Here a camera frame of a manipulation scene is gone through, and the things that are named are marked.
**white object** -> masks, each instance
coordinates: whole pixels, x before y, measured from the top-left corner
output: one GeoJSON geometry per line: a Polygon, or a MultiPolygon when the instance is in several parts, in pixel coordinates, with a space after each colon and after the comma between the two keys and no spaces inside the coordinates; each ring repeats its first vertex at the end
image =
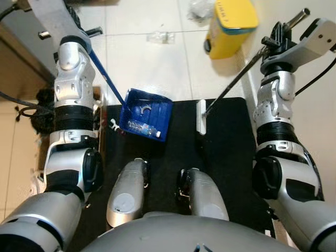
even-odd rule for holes
{"type": "Polygon", "coordinates": [[[269,236],[269,237],[272,237],[272,236],[271,236],[271,231],[270,231],[270,230],[267,230],[267,229],[265,229],[265,235],[267,235],[267,236],[269,236]]]}
{"type": "Polygon", "coordinates": [[[190,19],[206,19],[214,15],[216,0],[191,0],[189,3],[190,19]]]}
{"type": "Polygon", "coordinates": [[[117,125],[115,119],[112,118],[110,122],[112,123],[112,126],[110,126],[111,130],[117,131],[117,129],[120,128],[119,125],[117,125]]]}
{"type": "Polygon", "coordinates": [[[206,116],[204,113],[206,111],[206,101],[199,100],[196,104],[196,130],[201,135],[206,134],[206,116]]]}
{"type": "Polygon", "coordinates": [[[41,171],[31,171],[29,197],[44,192],[47,187],[40,174],[41,171]]]}
{"type": "Polygon", "coordinates": [[[152,108],[150,106],[144,106],[144,107],[141,108],[141,114],[143,114],[145,109],[152,110],[152,108]]]}

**plastic water bottle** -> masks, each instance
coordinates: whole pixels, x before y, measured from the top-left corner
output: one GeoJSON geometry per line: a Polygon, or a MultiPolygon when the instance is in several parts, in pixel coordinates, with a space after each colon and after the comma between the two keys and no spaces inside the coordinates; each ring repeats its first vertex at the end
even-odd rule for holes
{"type": "Polygon", "coordinates": [[[128,128],[134,132],[140,133],[142,135],[147,135],[149,137],[154,135],[159,138],[161,135],[161,131],[156,130],[156,128],[154,128],[153,126],[135,120],[128,122],[128,128]]]}

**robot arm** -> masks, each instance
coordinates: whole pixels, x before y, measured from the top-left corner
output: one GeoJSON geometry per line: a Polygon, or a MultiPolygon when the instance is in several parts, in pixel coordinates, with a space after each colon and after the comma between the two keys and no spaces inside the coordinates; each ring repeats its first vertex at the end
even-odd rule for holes
{"type": "Polygon", "coordinates": [[[317,19],[301,37],[291,41],[291,30],[277,23],[263,58],[265,74],[254,113],[257,154],[253,187],[269,204],[285,229],[303,251],[336,251],[336,210],[323,201],[318,172],[292,125],[295,98],[293,72],[298,67],[334,50],[336,24],[317,19]]]}
{"type": "Polygon", "coordinates": [[[3,221],[0,244],[1,251],[55,252],[66,250],[90,193],[102,184],[102,160],[93,131],[95,72],[88,55],[90,40],[74,24],[63,1],[29,2],[41,22],[50,20],[42,23],[59,46],[55,131],[50,135],[44,170],[47,188],[3,221]],[[60,11],[40,15],[40,10],[52,8],[60,11]],[[55,19],[66,23],[63,34],[55,32],[62,30],[52,25],[55,19]]]}

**silver robot leg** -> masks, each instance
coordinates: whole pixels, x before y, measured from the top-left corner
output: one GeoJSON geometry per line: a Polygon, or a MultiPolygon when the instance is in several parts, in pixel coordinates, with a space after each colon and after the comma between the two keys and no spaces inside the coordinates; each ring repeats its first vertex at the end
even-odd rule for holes
{"type": "Polygon", "coordinates": [[[181,170],[178,196],[189,199],[192,215],[229,220],[227,210],[215,182],[197,168],[181,170]]]}
{"type": "Polygon", "coordinates": [[[48,192],[32,196],[15,209],[0,226],[2,246],[6,251],[24,251],[16,243],[25,243],[25,251],[66,250],[81,214],[77,195],[48,192]]]}
{"type": "Polygon", "coordinates": [[[147,164],[142,159],[135,159],[121,171],[107,205],[107,222],[111,227],[141,217],[147,173],[147,164]]]}

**plastic bag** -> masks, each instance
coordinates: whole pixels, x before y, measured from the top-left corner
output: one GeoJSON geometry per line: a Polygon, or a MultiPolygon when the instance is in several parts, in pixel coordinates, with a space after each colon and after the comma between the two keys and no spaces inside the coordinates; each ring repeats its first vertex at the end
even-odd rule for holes
{"type": "Polygon", "coordinates": [[[216,0],[190,0],[189,19],[204,20],[214,15],[216,0]]]}

